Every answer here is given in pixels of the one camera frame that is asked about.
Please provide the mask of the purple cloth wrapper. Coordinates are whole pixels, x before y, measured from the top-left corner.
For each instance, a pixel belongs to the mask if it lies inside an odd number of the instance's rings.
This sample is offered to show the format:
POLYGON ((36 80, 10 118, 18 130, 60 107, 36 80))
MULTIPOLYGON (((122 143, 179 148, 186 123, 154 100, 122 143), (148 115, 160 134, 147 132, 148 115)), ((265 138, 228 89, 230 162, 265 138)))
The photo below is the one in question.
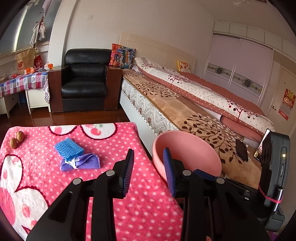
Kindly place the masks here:
POLYGON ((88 153, 74 157, 66 161, 62 160, 60 164, 62 172, 73 171, 77 169, 100 169, 100 160, 96 154, 88 153))

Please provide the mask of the blue foam net sleeve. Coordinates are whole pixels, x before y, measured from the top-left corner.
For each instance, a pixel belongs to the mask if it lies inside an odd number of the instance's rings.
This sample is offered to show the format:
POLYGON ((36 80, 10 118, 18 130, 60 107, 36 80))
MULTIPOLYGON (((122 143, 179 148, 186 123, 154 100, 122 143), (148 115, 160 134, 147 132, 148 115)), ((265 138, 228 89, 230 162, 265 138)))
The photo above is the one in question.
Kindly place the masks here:
POLYGON ((65 159, 65 161, 70 161, 84 153, 84 149, 70 138, 66 138, 55 144, 55 150, 63 159, 65 159))

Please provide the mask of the pink plastic trash bin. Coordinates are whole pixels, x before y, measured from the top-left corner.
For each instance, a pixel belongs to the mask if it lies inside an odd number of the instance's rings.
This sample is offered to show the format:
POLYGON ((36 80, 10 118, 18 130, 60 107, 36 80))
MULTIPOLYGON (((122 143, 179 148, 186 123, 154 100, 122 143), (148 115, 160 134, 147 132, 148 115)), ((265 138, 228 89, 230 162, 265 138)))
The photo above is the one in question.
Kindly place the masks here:
POLYGON ((166 180, 163 150, 169 148, 172 158, 182 161, 186 169, 200 169, 220 176, 222 163, 216 151, 203 139, 187 132, 167 131, 160 134, 152 146, 152 161, 159 175, 166 180))

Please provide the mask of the black phone on bed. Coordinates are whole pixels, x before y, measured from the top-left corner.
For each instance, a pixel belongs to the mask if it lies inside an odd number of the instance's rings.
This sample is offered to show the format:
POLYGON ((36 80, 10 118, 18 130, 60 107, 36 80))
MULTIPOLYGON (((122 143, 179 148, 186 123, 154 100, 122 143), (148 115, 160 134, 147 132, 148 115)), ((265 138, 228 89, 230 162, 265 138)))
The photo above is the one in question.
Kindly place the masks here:
POLYGON ((247 148, 243 142, 241 142, 239 139, 236 139, 236 154, 238 157, 242 159, 244 162, 248 162, 248 153, 247 148))

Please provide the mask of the white red dotted quilt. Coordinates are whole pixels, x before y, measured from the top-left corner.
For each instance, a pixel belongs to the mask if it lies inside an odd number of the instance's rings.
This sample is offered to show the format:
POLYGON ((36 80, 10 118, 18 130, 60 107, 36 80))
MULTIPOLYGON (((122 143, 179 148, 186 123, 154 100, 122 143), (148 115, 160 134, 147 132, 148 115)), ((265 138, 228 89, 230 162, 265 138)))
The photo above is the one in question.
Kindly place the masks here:
POLYGON ((240 135, 258 134, 263 136, 267 130, 274 131, 274 124, 254 104, 246 101, 222 87, 214 85, 188 73, 178 73, 144 58, 136 57, 138 69, 148 78, 180 94, 195 104, 220 115, 221 122, 240 135))

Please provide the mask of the bed with brown leaf blanket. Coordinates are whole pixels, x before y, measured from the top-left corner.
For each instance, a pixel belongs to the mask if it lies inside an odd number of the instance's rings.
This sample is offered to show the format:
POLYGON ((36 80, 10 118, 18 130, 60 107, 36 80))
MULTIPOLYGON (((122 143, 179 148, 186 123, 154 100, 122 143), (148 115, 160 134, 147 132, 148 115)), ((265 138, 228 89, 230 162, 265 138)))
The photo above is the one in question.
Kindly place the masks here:
MULTIPOLYGON (((139 35, 122 33, 119 43, 136 49, 135 58, 144 57, 174 71, 177 71, 175 63, 178 60, 195 63, 192 55, 139 35)), ((129 120, 137 124, 140 138, 149 152, 152 152, 157 136, 164 132, 191 133, 216 151, 222 163, 222 173, 226 177, 253 188, 258 187, 261 165, 254 154, 263 136, 234 132, 221 122, 220 115, 145 76, 138 69, 135 59, 133 68, 123 71, 120 104, 129 120), (248 162, 237 156, 236 139, 245 144, 248 162)))

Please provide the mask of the yellow red pillow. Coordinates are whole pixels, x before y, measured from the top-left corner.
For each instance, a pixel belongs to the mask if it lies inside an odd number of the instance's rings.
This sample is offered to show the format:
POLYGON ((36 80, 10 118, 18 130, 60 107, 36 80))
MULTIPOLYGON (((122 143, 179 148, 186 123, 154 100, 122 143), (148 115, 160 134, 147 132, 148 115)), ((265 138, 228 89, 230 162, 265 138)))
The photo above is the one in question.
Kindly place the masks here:
POLYGON ((179 72, 185 72, 185 73, 191 72, 190 64, 184 61, 177 61, 177 69, 179 72))

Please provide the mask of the colourful comic cushion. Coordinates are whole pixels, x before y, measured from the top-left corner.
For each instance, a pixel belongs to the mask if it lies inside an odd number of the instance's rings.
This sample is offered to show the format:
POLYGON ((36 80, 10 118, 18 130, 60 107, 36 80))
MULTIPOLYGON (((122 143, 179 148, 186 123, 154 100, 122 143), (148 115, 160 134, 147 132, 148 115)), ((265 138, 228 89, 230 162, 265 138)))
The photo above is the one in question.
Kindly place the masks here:
POLYGON ((132 68, 135 54, 136 49, 128 48, 120 44, 112 44, 109 66, 118 67, 120 69, 130 69, 132 68))

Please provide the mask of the checked tablecloth table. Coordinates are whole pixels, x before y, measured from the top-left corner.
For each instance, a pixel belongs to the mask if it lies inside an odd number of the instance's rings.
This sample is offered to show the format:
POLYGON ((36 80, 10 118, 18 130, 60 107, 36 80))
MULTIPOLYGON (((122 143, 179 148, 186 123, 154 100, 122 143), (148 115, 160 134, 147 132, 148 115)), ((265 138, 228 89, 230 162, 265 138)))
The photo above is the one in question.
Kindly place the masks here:
POLYGON ((19 93, 25 92, 29 111, 34 108, 50 108, 48 72, 20 75, 1 83, 1 114, 10 116, 10 110, 20 103, 19 93))

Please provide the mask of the white wardrobe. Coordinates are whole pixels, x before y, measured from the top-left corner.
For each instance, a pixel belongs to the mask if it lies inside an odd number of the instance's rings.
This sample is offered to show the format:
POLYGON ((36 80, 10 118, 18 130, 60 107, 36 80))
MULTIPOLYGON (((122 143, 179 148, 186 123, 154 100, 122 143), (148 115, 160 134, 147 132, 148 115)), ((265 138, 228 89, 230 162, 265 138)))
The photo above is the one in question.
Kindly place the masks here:
POLYGON ((261 106, 276 54, 295 62, 295 44, 260 28, 216 21, 202 76, 261 106))

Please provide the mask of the orange box on table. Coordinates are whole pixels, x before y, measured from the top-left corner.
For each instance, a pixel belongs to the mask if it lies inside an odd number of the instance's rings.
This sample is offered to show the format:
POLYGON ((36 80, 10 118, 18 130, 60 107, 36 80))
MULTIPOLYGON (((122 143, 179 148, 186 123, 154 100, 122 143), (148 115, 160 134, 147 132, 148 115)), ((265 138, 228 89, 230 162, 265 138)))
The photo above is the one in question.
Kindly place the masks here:
POLYGON ((26 68, 26 69, 24 70, 24 74, 25 74, 25 75, 33 74, 33 73, 35 73, 35 72, 36 72, 36 69, 35 69, 34 67, 26 68))

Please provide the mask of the red gift bag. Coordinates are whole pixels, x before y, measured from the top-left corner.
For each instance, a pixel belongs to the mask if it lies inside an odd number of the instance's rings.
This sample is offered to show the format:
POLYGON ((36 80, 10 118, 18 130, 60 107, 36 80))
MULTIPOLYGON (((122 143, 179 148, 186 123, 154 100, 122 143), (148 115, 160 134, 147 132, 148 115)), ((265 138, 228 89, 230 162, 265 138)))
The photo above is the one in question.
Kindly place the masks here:
POLYGON ((42 61, 42 58, 40 55, 38 55, 34 58, 34 67, 36 69, 44 68, 43 61, 42 61))

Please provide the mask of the brown paper bag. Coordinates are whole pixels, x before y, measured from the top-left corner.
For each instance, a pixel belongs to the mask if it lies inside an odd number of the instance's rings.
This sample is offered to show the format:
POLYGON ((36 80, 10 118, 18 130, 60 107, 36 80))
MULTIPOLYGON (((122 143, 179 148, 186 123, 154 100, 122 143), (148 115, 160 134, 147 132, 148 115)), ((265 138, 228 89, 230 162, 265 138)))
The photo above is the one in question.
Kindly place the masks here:
POLYGON ((16 55, 17 72, 24 74, 25 69, 34 67, 35 48, 24 50, 16 55))

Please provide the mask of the coat rack with clothes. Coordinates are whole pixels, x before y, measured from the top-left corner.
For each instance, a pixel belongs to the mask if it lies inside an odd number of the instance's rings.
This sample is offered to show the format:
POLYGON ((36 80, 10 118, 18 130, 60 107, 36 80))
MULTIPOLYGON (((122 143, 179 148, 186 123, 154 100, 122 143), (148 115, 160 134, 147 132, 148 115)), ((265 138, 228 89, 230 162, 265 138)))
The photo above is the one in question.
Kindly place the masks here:
POLYGON ((42 11, 40 12, 40 14, 42 15, 41 20, 36 22, 35 26, 32 29, 33 33, 30 40, 31 48, 35 47, 38 41, 45 39, 46 25, 44 23, 44 18, 47 15, 52 3, 53 3, 52 0, 45 0, 42 5, 42 11))

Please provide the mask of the red wall calendar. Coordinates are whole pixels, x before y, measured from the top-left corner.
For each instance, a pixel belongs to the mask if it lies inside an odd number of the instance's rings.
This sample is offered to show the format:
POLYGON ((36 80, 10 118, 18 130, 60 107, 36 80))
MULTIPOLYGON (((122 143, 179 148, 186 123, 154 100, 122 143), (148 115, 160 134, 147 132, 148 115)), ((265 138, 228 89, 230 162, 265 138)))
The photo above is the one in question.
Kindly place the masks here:
POLYGON ((280 105, 280 109, 278 110, 278 113, 285 119, 288 120, 291 113, 292 108, 295 104, 295 95, 292 91, 289 89, 285 90, 285 94, 283 96, 282 103, 280 105))

